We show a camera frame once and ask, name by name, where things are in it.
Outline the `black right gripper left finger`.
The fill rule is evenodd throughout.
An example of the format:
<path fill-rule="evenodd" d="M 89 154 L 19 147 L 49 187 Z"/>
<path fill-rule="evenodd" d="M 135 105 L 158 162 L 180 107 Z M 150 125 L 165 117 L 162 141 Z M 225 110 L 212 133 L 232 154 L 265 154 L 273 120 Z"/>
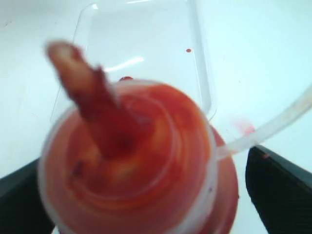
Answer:
<path fill-rule="evenodd" d="M 36 159 L 0 179 L 0 232 L 50 234 L 55 225 L 39 195 Z"/>

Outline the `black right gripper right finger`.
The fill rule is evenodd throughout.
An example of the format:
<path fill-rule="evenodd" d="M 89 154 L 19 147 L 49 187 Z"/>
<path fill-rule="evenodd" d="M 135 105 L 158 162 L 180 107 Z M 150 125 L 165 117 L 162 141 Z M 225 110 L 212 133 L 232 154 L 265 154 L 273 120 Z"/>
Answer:
<path fill-rule="evenodd" d="M 270 149 L 248 152 L 246 189 L 270 234 L 312 232 L 312 174 Z"/>

